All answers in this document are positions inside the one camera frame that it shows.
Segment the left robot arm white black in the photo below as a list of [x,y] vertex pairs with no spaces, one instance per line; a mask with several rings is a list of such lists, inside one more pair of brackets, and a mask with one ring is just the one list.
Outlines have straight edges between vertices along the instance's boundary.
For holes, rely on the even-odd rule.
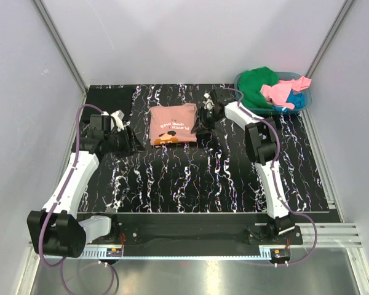
[[77,213],[88,183],[106,155],[127,157],[144,151],[123,118],[122,111],[92,114],[85,134],[76,135],[57,188],[42,209],[31,211],[26,220],[37,254],[78,258],[86,244],[100,237],[106,243],[119,239],[121,229],[109,216],[78,221]]

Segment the dusty pink t shirt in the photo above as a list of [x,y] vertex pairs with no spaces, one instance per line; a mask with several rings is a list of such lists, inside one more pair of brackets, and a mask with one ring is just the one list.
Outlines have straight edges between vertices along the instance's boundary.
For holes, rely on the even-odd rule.
[[191,130],[196,123],[197,106],[154,106],[150,109],[149,140],[152,146],[197,141]]

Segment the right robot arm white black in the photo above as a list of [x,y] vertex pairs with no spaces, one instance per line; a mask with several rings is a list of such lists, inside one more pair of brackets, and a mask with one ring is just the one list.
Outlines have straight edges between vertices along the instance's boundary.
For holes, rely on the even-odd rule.
[[282,243],[295,228],[280,178],[280,141],[272,118],[264,118],[247,109],[241,101],[212,90],[204,94],[197,109],[191,132],[210,133],[215,123],[228,119],[245,133],[245,150],[260,176],[266,197],[268,223],[264,236],[273,243]]

